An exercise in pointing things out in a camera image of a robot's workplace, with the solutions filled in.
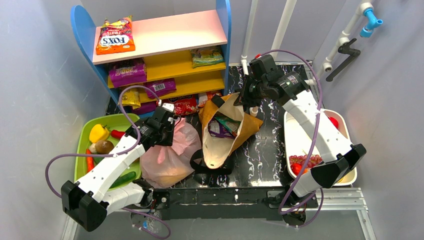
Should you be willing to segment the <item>pink plastic grocery bag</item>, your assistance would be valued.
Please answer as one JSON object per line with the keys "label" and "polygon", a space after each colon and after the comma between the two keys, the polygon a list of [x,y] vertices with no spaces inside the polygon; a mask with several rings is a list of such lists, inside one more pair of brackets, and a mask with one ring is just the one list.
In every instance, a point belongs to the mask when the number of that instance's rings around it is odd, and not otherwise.
{"label": "pink plastic grocery bag", "polygon": [[190,159],[201,147],[197,130],[182,118],[174,128],[171,146],[156,145],[140,157],[142,178],[154,188],[172,187],[194,172]]}

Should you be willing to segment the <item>teal Fox's candy bag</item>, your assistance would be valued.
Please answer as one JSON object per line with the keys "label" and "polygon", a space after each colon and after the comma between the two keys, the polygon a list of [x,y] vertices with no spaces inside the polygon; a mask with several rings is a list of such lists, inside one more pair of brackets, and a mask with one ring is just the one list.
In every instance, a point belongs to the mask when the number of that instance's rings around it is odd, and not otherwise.
{"label": "teal Fox's candy bag", "polygon": [[238,130],[241,122],[234,120],[225,115],[217,115],[214,117],[232,136],[238,135]]}

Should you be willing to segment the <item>brown Trader Joe's tote bag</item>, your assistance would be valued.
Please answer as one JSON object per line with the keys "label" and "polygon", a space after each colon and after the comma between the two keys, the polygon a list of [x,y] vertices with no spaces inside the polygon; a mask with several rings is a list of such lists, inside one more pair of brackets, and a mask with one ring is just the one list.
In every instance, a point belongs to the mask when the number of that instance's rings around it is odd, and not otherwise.
{"label": "brown Trader Joe's tote bag", "polygon": [[197,174],[230,175],[234,163],[231,154],[255,135],[263,124],[239,104],[240,94],[214,95],[199,112],[202,147],[190,159]]}

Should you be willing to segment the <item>purple Fox's candy bag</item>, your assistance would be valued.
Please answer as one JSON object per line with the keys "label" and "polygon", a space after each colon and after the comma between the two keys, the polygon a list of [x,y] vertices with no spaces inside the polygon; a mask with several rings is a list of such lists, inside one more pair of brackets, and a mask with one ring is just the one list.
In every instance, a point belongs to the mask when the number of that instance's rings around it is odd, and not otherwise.
{"label": "purple Fox's candy bag", "polygon": [[220,139],[234,139],[231,135],[217,120],[212,119],[207,126],[209,134],[214,138]]}

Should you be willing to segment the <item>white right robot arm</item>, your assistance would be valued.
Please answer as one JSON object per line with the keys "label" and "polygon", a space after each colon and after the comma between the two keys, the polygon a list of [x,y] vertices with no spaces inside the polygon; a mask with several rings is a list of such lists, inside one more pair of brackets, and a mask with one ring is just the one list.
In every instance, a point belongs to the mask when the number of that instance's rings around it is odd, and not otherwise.
{"label": "white right robot arm", "polygon": [[291,196],[302,198],[320,188],[330,188],[357,166],[367,152],[365,147],[353,144],[339,132],[321,112],[309,85],[298,73],[278,70],[270,54],[258,56],[249,66],[252,75],[245,77],[236,104],[254,107],[262,99],[277,102],[310,137],[322,159],[296,178],[290,186]]}

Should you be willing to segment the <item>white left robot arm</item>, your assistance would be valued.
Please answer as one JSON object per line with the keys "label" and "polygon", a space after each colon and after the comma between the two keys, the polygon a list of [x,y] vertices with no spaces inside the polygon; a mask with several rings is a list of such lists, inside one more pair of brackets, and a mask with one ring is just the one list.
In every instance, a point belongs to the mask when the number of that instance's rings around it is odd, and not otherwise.
{"label": "white left robot arm", "polygon": [[142,179],[110,190],[130,165],[154,146],[171,146],[175,127],[174,105],[163,103],[153,115],[129,127],[111,151],[92,170],[76,182],[61,187],[63,211],[86,231],[97,229],[107,215],[152,198],[153,188]]}

